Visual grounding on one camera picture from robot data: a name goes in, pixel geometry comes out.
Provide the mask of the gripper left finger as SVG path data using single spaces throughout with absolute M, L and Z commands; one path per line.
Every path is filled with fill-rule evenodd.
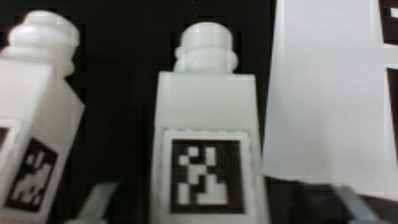
M 116 182 L 103 182 L 94 185 L 78 215 L 64 224 L 109 224 L 105 212 L 116 189 Z

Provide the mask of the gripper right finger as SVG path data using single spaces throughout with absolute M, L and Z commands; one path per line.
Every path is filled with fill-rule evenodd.
M 386 224 L 352 188 L 336 186 L 334 191 L 354 216 L 349 224 Z

